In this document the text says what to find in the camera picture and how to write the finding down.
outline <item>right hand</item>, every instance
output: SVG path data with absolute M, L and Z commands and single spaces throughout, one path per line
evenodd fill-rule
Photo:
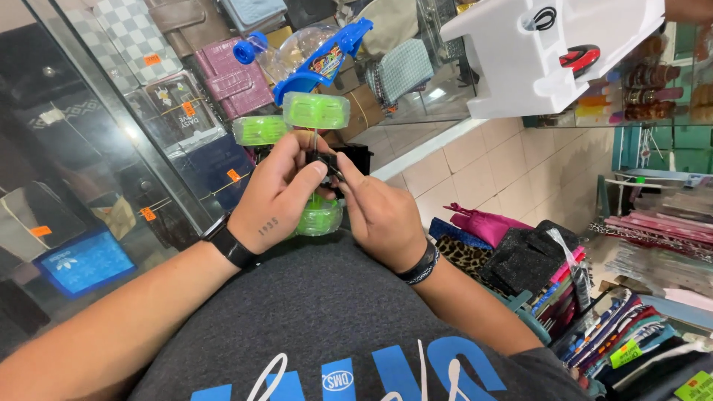
M 344 153 L 337 153 L 354 239 L 394 273 L 414 267 L 426 252 L 419 208 L 407 191 L 364 176 Z

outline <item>bracelet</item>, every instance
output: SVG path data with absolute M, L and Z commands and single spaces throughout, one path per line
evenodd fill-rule
M 396 274 L 398 278 L 402 279 L 408 285 L 418 284 L 425 280 L 431 272 L 434 271 L 436 263 L 438 263 L 438 259 L 441 257 L 438 248 L 436 248 L 431 241 L 427 241 L 427 243 L 426 252 L 421 256 L 419 262 L 407 271 Z

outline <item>yellow label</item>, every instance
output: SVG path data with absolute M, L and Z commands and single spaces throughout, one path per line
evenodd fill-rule
M 230 177 L 232 182 L 236 183 L 240 179 L 240 175 L 235 172 L 232 168 L 227 172 L 227 176 Z
M 152 66 L 154 64 L 160 63 L 161 57 L 159 57 L 157 54 L 150 54 L 143 58 L 143 62 L 146 63 L 146 66 Z
M 143 217 L 146 218 L 146 221 L 151 221 L 156 219 L 156 215 L 151 211 L 151 208 L 143 208 L 139 212 L 143 214 Z
M 713 377 L 707 372 L 700 371 L 679 387 L 674 394 L 682 401 L 713 400 Z
M 36 237 L 41 237 L 42 235 L 52 234 L 52 230 L 46 225 L 41 227 L 30 228 L 30 233 Z
M 639 348 L 639 345 L 632 338 L 629 342 L 624 344 L 623 347 L 619 348 L 612 354 L 612 367 L 616 369 L 619 366 L 626 365 L 641 355 L 643 355 L 641 348 Z
M 191 117 L 192 115 L 195 114 L 195 109 L 193 108 L 193 105 L 187 101 L 183 105 L 183 110 L 185 111 L 185 115 Z

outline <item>white plastic stand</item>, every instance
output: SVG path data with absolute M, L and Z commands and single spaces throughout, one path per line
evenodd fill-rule
M 546 30 L 525 26 L 545 7 L 557 11 Z M 463 37 L 480 81 L 468 101 L 473 118 L 560 113 L 664 21 L 664 0 L 481 0 L 441 28 Z M 574 79 L 559 57 L 593 44 L 601 57 Z

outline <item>hand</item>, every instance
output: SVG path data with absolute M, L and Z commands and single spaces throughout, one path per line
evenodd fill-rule
M 394 273 L 414 267 L 427 244 L 414 197 L 378 178 L 364 176 L 341 152 L 337 163 L 347 180 L 339 183 L 339 189 L 347 201 L 354 239 Z
M 263 253 L 292 234 L 315 189 L 326 199 L 334 199 L 334 192 L 318 188 L 327 165 L 321 161 L 304 165 L 304 152 L 312 149 L 313 141 L 314 133 L 309 131 L 287 133 L 252 172 L 227 223 L 227 229 L 250 252 Z M 317 150 L 334 153 L 319 136 Z

